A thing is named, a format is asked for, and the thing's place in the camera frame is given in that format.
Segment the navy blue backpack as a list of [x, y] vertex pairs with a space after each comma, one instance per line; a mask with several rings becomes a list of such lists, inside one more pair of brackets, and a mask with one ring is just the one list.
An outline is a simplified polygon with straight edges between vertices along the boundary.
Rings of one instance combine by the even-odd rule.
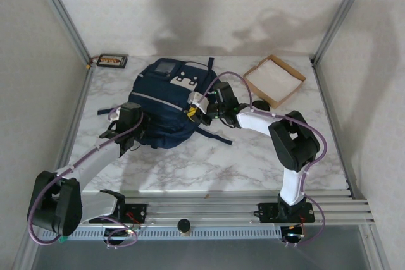
[[210, 84], [219, 82], [213, 63], [213, 58], [209, 58], [207, 64], [160, 58], [138, 74], [127, 102], [141, 105], [147, 115], [141, 145], [171, 149], [188, 140], [193, 133], [232, 144], [232, 141], [200, 128], [202, 123], [195, 123], [187, 116], [189, 94], [211, 91]]

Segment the shallow cardboard tray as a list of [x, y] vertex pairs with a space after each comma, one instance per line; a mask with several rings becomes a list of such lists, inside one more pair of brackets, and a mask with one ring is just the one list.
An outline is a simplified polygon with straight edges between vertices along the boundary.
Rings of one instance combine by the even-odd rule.
[[275, 55], [262, 59], [243, 74], [252, 93], [276, 109], [294, 95], [306, 77]]

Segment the black battery charger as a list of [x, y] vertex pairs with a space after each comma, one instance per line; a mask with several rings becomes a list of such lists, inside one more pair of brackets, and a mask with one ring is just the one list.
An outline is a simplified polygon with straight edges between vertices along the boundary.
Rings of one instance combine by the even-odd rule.
[[121, 54], [101, 54], [96, 62], [96, 66], [102, 68], [124, 69], [127, 65], [128, 56]]

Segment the black round knob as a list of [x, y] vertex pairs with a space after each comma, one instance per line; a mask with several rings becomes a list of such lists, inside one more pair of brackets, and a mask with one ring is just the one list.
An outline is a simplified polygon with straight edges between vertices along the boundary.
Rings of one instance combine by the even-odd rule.
[[181, 236], [189, 236], [191, 233], [191, 223], [188, 219], [180, 219], [177, 223], [177, 230]]

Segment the aluminium side rail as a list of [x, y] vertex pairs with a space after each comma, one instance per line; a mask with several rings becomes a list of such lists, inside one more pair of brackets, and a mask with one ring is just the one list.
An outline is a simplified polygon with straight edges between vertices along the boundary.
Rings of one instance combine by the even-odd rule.
[[59, 150], [54, 168], [51, 170], [52, 174], [54, 172], [57, 173], [59, 169], [66, 167], [70, 162], [71, 154], [77, 137], [78, 128], [80, 126], [85, 103], [94, 76], [94, 69], [94, 67], [90, 67], [89, 69], [87, 69], [82, 88], [80, 89], [78, 99], [75, 103], [75, 107], [73, 108], [70, 124], [63, 137], [62, 146]]
[[354, 199], [365, 199], [361, 189], [358, 187], [356, 174], [354, 168], [348, 158], [345, 155], [345, 150], [343, 147], [343, 141], [340, 137], [341, 127], [339, 125], [337, 111], [335, 110], [335, 106], [333, 105], [332, 96], [329, 92], [327, 87], [327, 82], [323, 73], [321, 71], [320, 65], [315, 65], [313, 61], [311, 61], [311, 65], [313, 67], [313, 73], [316, 78], [316, 82], [318, 84], [318, 88], [320, 90], [320, 95], [325, 107], [325, 111], [328, 117], [328, 122], [331, 128], [333, 141], [335, 143], [337, 153], [339, 155], [339, 159], [342, 163], [342, 167], [344, 170], [346, 182], [348, 184], [348, 189], [351, 192], [351, 197]]

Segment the aluminium front rail bed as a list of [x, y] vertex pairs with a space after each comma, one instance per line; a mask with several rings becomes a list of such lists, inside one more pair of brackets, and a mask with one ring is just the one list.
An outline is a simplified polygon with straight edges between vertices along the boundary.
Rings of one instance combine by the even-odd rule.
[[[186, 218], [192, 226], [247, 226], [301, 223], [260, 223], [254, 215], [260, 203], [277, 203], [274, 191], [236, 192], [117, 192], [125, 204], [147, 204], [144, 226], [176, 226]], [[354, 199], [348, 190], [315, 190], [306, 199], [314, 210], [315, 222], [309, 225], [373, 223], [369, 203]]]

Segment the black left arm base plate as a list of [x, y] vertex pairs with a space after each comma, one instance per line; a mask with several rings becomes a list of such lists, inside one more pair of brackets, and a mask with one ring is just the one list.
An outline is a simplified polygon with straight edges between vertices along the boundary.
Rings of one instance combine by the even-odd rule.
[[90, 224], [112, 224], [111, 221], [101, 218], [101, 216], [106, 216], [124, 224], [144, 224], [146, 214], [147, 204], [121, 204], [112, 211], [111, 209], [106, 209], [106, 214], [93, 216], [92, 218], [86, 219], [85, 222]]

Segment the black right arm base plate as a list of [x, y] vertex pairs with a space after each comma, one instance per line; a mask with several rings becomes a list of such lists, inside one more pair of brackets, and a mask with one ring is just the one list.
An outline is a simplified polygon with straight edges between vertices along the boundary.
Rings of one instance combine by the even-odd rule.
[[283, 203], [260, 203], [254, 212], [260, 223], [314, 223], [313, 206], [309, 202], [288, 206]]

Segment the aluminium frame post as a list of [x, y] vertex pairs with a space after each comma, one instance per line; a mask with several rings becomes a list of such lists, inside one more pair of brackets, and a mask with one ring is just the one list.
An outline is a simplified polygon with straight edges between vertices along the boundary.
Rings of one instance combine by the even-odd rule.
[[316, 69], [316, 67], [321, 63], [323, 57], [326, 55], [332, 41], [337, 35], [354, 2], [355, 0], [341, 0], [332, 21], [320, 42], [320, 45], [311, 58], [311, 63], [314, 69]]
[[69, 36], [75, 50], [78, 52], [80, 59], [86, 65], [90, 60], [90, 54], [67, 10], [63, 0], [48, 0], [51, 9], [54, 11], [57, 19]]

